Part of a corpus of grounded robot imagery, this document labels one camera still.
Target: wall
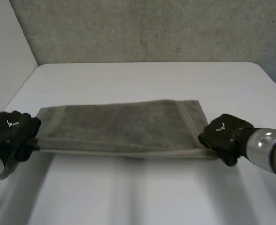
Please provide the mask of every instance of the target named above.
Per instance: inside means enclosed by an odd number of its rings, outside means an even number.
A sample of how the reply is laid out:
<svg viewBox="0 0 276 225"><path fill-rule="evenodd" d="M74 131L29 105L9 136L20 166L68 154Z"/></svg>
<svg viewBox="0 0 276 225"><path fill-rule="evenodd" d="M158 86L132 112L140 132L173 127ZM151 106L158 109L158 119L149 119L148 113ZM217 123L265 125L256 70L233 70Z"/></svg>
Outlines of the wall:
<svg viewBox="0 0 276 225"><path fill-rule="evenodd" d="M9 1L0 0L0 111L36 68L37 63Z"/></svg>
<svg viewBox="0 0 276 225"><path fill-rule="evenodd" d="M254 62L276 82L274 0L10 0L38 64Z"/></svg>

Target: white logo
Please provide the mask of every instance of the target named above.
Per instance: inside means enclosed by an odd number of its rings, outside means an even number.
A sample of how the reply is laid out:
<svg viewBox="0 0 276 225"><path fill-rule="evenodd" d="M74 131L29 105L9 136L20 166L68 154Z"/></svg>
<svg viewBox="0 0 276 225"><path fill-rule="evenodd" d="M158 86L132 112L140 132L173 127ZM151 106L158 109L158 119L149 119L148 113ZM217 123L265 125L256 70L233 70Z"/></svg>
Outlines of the white logo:
<svg viewBox="0 0 276 225"><path fill-rule="evenodd" d="M11 126L18 125L19 122L17 122L17 123L10 123L10 122L7 120L7 124L8 124L8 127L10 128Z"/></svg>
<svg viewBox="0 0 276 225"><path fill-rule="evenodd" d="M226 127L225 127L224 123L222 123L222 127L219 129L216 129L216 131L221 131L221 130L225 130L225 129L226 129Z"/></svg>

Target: gray towel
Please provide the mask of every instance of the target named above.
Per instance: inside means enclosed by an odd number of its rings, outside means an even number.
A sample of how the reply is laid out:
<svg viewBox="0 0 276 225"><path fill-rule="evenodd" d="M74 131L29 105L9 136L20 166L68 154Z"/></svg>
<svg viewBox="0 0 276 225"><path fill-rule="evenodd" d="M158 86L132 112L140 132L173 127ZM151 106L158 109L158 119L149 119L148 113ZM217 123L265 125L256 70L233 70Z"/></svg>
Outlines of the gray towel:
<svg viewBox="0 0 276 225"><path fill-rule="evenodd" d="M198 135L207 125L198 101L42 108L41 151L140 158L216 158Z"/></svg>

